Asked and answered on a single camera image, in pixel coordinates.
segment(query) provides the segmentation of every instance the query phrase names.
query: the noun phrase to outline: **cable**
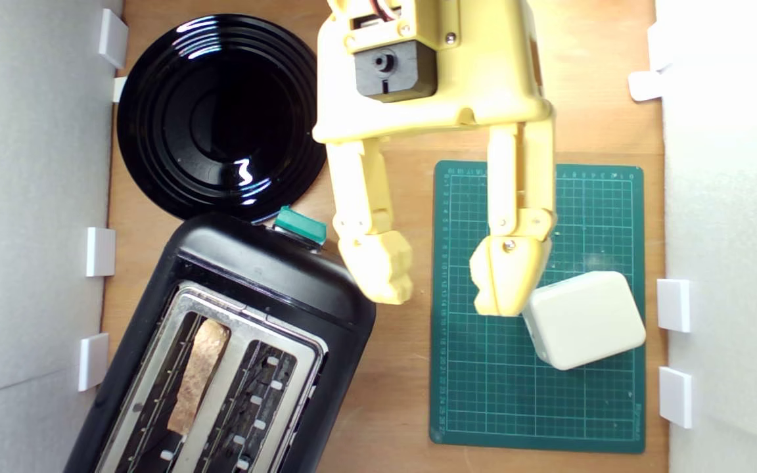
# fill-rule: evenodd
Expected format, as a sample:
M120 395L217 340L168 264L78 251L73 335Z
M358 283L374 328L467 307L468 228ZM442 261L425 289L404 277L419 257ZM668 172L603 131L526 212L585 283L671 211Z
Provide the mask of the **cable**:
M393 21L394 19L399 18L396 16L396 12L388 6L387 0L370 0L370 6L373 7L373 12L375 12L376 16L381 18L382 21Z

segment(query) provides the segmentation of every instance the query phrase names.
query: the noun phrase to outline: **wooden surface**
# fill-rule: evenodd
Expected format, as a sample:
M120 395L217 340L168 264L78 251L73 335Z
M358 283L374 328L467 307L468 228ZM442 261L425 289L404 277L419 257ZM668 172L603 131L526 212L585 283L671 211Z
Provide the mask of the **wooden surface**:
M644 170L647 258L647 450L600 455L435 445L427 434L432 180L441 159L483 159L486 134L467 131L390 141L384 147L396 227L415 251L417 287L403 306L381 306L319 471L490 472L668 470L668 428L658 416L655 279L664 276L663 145L657 102L634 104L627 75L648 66L653 0L531 0L547 98L557 110L559 162L637 165ZM126 0L128 67L151 41L189 19L241 12L270 19L315 45L325 0ZM324 171L294 206L329 223L333 196ZM107 280L103 330L118 345L156 260L179 221L151 204L114 144L109 227L117 230L116 275Z

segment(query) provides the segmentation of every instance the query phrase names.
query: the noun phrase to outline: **cutting mat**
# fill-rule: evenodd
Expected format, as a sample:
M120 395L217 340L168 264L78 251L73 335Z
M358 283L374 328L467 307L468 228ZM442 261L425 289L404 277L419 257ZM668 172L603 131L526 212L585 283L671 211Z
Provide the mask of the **cutting mat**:
M643 452L644 347L558 371L538 359L522 318L475 313L469 257L488 231L486 164L442 161L434 176L432 440ZM559 165L557 213L541 285L587 271L618 271L643 318L642 171Z

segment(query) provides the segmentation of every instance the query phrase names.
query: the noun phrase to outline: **black plate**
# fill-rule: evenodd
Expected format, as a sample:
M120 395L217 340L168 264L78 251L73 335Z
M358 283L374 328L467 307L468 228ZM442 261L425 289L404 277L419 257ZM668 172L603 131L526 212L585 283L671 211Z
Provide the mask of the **black plate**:
M118 103L118 146L136 185L187 219L257 222L311 185L317 65L300 38L245 15L197 18L157 39Z

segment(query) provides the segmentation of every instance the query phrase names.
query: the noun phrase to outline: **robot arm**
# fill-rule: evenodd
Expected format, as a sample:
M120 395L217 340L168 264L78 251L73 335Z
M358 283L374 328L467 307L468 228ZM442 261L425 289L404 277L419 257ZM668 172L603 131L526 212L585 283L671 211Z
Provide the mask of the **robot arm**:
M556 224L553 110L524 0L328 0L316 140L327 144L340 254L374 302L411 296L379 138L490 130L487 236L469 261L475 308L518 315Z

